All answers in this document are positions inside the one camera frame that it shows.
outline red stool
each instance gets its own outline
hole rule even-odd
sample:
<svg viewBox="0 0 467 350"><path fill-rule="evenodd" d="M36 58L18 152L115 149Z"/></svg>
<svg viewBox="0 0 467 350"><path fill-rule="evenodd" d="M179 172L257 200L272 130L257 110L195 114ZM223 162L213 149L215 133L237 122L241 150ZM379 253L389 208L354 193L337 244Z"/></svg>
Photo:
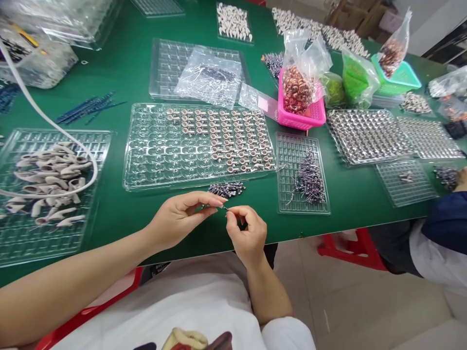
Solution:
<svg viewBox="0 0 467 350"><path fill-rule="evenodd" d="M347 241L347 247L345 249L349 252L338 250L334 245L332 236L330 234L324 235L324 244L318 247L318 254L375 270L388 271L371 241L368 229L366 227L358 228L356 234L358 241ZM359 254L366 254L368 256L363 257Z"/></svg>
<svg viewBox="0 0 467 350"><path fill-rule="evenodd" d="M264 6L264 7L266 6L266 0L245 0L245 1L254 3L259 6Z"/></svg>
<svg viewBox="0 0 467 350"><path fill-rule="evenodd" d="M134 273L134 280L133 280L132 285L129 288L125 289L119 295L114 296L112 299L103 303L102 305L85 308L83 311L81 311L79 314L77 314L67 323L58 327L55 331L43 337L40 340L39 344L36 346L36 350L51 349L55 344L57 344L60 340L65 338L68 334L70 334L76 328L88 322L91 318L93 318L97 314L104 311L110 305L116 303L123 297L126 297L128 294L138 289L138 286L141 281L141 274L143 273L143 269L144 269L143 267L137 267L132 271Z"/></svg>

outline green table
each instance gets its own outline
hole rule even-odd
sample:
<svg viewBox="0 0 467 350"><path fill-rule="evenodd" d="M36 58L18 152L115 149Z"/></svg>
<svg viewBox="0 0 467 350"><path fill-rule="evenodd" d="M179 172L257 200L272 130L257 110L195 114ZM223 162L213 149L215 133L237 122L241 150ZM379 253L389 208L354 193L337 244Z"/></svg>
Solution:
<svg viewBox="0 0 467 350"><path fill-rule="evenodd" d="M283 38L277 35L270 9L236 0L229 3L248 10L254 46L217 37L216 7L213 0L186 0L183 4L185 16L161 19L145 19L128 0L102 51L75 50L80 60L86 60L89 64L78 63L63 81L50 91L31 89L32 96L39 106L52 118L58 117L91 96L103 96L113 90L116 91L116 100L129 102L102 113L89 126L84 125L85 121L78 121L67 127L116 132L97 189L94 206L97 218L92 227L88 225L82 251L108 244L140 230L152 219L163 201L184 192L130 193L122 187L131 105L151 101L148 84L152 38L242 50L253 87L277 98L277 88L260 60L263 53L279 52L284 48ZM364 44L372 53L377 52L380 47L379 44L368 41ZM341 75L341 54L333 52L332 58L332 71ZM409 55L407 60L424 85L434 77L446 73L440 64L420 57ZM431 105L437 108L436 101L431 101ZM48 127L22 95L15 101L12 113L2 116L0 133L8 136L16 127ZM268 121L268 128L273 144L276 131L301 133L281 127L273 121ZM330 216L278 215L275 175L248 182L247 189L241 196L229 201L230 206L245 204L255 208L269 225L267 243L406 220L429 213L433 201L393 208L373 166L345 167L326 126L311 129L309 135L320 141L331 203ZM467 149L465 146L466 142L463 141L462 147ZM456 163L458 166L467 164L464 160ZM442 193L441 186L435 183ZM199 226L177 247L151 257L144 264L232 250L225 224L224 215L220 212ZM57 259L49 259L0 269L0 286L55 261Z"/></svg>

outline dark blue cloth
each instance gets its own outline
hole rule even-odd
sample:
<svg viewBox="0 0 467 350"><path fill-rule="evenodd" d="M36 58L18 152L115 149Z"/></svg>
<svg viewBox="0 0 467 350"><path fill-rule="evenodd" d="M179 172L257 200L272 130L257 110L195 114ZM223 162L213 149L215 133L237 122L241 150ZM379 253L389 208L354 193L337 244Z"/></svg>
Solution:
<svg viewBox="0 0 467 350"><path fill-rule="evenodd" d="M467 255L467 192L440 199L422 227L431 241Z"/></svg>

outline hand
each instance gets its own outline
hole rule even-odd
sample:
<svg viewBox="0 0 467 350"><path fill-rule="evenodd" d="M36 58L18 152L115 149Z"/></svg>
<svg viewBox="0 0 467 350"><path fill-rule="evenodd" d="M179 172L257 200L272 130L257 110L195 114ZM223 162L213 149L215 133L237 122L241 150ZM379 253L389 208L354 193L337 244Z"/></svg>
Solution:
<svg viewBox="0 0 467 350"><path fill-rule="evenodd" d="M227 199L202 191L189 192L167 199L154 219L143 229L150 244L157 251L166 250L180 243L193 229L217 212ZM200 211L202 205L210 205Z"/></svg>
<svg viewBox="0 0 467 350"><path fill-rule="evenodd" d="M454 192L467 191L467 167L457 172L457 187Z"/></svg>
<svg viewBox="0 0 467 350"><path fill-rule="evenodd" d="M229 208L226 217L227 233L232 240L237 256L247 270L259 267L265 258L264 244L268 226L249 206ZM237 225L238 218L240 218L242 224L245 221L248 224L244 231L241 231Z"/></svg>

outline white cord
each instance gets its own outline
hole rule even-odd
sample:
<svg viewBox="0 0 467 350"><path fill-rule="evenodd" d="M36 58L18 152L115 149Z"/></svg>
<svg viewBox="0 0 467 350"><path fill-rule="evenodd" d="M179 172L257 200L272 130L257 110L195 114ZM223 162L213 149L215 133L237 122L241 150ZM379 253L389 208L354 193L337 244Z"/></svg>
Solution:
<svg viewBox="0 0 467 350"><path fill-rule="evenodd" d="M52 125L55 129L60 131L63 135L68 137L70 140L72 140L74 143L76 143L79 147L81 147L84 150L84 152L86 153L86 155L89 157L89 159L92 162L92 169L93 169L91 180L86 185L84 185L83 187L81 187L79 189L76 189L74 191L71 191L71 192L65 192L65 193L61 193L61 194L44 194L44 195L40 195L40 194L29 194L29 193L28 194L14 193L14 192L9 192L9 191L5 191L5 190L0 189L0 194L3 194L5 196L11 196L11 197L42 199L42 198L63 197L63 196L69 195L69 194L74 194L74 193L78 193L78 192L81 192L81 191L85 190L86 188L91 186L95 182L95 180L97 178L98 169L97 169L96 158L92 155L92 153L89 151L89 149L86 148L80 141L75 139L73 136L71 136L69 133L67 133L65 130L63 130L60 126L55 124L49 117L47 117L45 115L44 112L42 112L42 110L39 108L39 106L36 104L36 102L31 97L28 89L26 88L23 80L21 79L21 77L20 77L20 75L18 73L18 70L15 67L15 64L13 63L13 60L11 59L10 53L8 52L7 48L5 47L5 45L3 44L3 41L1 39L0 39L0 51L3 54L3 57L5 57L6 63L8 63L8 66L10 67L11 72L13 73L13 76L15 77L19 87L21 88L21 91L23 92L24 96L26 96L26 99L29 101L31 106L36 110L37 113L39 113L39 115L42 118L45 119L45 121L47 123Z"/></svg>

